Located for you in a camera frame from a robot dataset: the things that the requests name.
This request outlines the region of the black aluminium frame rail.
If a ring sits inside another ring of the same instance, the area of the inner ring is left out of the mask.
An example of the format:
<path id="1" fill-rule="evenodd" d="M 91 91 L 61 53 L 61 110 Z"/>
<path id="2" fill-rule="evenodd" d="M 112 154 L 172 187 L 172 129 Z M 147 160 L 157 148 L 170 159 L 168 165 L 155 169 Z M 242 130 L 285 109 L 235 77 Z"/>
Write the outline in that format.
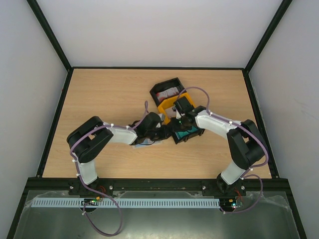
<path id="1" fill-rule="evenodd" d="M 91 189 L 115 196 L 124 192 L 199 192 L 203 196 L 230 198 L 246 192 L 287 192 L 290 185 L 287 179 L 257 178 L 238 180 L 226 186 L 220 179 L 106 179 L 100 178 L 89 185 Z"/>

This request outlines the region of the yellow bin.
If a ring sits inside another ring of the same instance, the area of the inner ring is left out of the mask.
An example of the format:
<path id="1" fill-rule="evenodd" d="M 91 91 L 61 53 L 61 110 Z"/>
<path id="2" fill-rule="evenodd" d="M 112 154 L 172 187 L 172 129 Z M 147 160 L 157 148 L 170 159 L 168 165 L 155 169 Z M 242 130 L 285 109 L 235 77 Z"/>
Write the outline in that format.
<path id="1" fill-rule="evenodd" d="M 164 124 L 168 124 L 171 118 L 176 117 L 176 109 L 174 108 L 174 102 L 177 100 L 178 94 L 168 97 L 165 93 L 158 93 L 157 109 L 165 116 Z"/>

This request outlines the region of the stack of red white cards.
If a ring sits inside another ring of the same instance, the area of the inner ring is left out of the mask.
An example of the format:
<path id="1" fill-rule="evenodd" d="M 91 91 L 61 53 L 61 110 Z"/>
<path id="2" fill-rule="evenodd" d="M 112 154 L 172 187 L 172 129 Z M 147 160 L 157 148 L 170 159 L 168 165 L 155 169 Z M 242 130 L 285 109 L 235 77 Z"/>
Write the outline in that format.
<path id="1" fill-rule="evenodd" d="M 159 101 L 161 101 L 163 99 L 170 98 L 178 94 L 179 94 L 179 90 L 177 89 L 177 87 L 171 87 L 167 90 L 156 93 L 156 97 Z"/>

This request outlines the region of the black bin with teal cards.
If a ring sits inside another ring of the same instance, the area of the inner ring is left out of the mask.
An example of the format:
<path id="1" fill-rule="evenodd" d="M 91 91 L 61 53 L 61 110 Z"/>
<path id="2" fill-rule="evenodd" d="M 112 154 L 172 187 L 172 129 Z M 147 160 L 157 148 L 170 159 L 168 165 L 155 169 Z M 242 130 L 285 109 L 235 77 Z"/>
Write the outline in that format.
<path id="1" fill-rule="evenodd" d="M 189 139 L 201 136 L 204 133 L 204 129 L 192 127 L 186 131 L 177 131 L 172 133 L 172 138 L 175 144 L 179 144 L 181 142 L 187 142 Z"/>

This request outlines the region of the beige card holder wallet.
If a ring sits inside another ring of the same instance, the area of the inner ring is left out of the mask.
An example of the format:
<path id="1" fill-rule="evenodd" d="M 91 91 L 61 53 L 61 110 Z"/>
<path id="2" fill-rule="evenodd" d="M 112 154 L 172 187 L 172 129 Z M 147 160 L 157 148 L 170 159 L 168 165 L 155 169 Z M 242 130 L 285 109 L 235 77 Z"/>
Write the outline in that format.
<path id="1" fill-rule="evenodd" d="M 132 148 L 133 149 L 139 149 L 139 148 L 143 148 L 143 147 L 148 147 L 148 146 L 153 146 L 156 144 L 161 144 L 162 140 L 159 141 L 151 141 L 150 139 L 145 139 L 142 143 L 138 143 L 136 145 L 133 145 Z"/>

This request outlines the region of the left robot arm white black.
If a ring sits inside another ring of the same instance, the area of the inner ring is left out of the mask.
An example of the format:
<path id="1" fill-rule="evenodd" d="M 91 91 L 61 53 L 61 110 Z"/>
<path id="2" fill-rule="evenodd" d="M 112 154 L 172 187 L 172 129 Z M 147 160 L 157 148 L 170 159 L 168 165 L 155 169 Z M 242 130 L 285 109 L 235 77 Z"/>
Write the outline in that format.
<path id="1" fill-rule="evenodd" d="M 94 116 L 70 133 L 66 141 L 82 185 L 88 189 L 98 179 L 95 158 L 107 144 L 135 146 L 143 144 L 145 140 L 153 143 L 171 137 L 171 129 L 163 123 L 163 118 L 163 114 L 146 112 L 140 120 L 120 126 L 103 122 Z"/>

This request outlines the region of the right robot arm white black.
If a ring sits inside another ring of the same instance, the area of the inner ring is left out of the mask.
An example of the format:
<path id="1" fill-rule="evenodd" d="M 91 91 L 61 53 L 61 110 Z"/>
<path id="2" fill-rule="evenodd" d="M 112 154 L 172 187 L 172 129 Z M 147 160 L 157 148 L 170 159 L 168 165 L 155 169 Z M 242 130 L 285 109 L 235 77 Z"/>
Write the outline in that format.
<path id="1" fill-rule="evenodd" d="M 176 112 L 176 117 L 171 119 L 174 130 L 187 131 L 195 127 L 227 140 L 232 161 L 217 176 L 217 189 L 221 194 L 230 194 L 237 181 L 252 170 L 257 161 L 269 158 L 265 141 L 253 121 L 233 121 L 203 106 L 195 108 L 186 97 L 177 99 L 173 105 Z"/>

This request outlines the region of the black bin with red cards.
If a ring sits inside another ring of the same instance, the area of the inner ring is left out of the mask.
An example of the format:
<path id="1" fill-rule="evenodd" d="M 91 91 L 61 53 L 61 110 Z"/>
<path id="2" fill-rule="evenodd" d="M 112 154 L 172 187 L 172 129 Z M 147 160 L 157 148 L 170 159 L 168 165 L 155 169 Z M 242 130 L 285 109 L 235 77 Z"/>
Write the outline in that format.
<path id="1" fill-rule="evenodd" d="M 182 90 L 184 90 L 184 86 L 179 78 L 173 78 L 155 84 L 150 90 L 150 95 L 156 106 L 159 106 L 163 100 L 177 96 Z"/>

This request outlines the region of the white cards in yellow bin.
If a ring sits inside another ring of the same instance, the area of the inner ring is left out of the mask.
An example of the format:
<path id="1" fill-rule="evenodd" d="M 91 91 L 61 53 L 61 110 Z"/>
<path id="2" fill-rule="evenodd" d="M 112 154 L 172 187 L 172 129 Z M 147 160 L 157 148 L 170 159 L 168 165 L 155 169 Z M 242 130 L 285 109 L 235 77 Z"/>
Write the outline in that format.
<path id="1" fill-rule="evenodd" d="M 165 109 L 165 113 L 169 119 L 175 118 L 175 112 L 172 110 L 172 107 Z"/>

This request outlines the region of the teal cards stack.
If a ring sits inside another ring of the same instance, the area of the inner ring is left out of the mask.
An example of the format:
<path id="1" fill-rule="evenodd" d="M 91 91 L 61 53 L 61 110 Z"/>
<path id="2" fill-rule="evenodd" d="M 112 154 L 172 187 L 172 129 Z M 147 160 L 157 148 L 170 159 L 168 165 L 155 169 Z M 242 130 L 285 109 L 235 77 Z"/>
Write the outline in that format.
<path id="1" fill-rule="evenodd" d="M 197 129 L 193 129 L 193 130 L 187 130 L 187 131 L 178 131 L 175 134 L 178 139 L 182 139 L 183 137 L 191 136 L 196 133 L 197 133 Z"/>

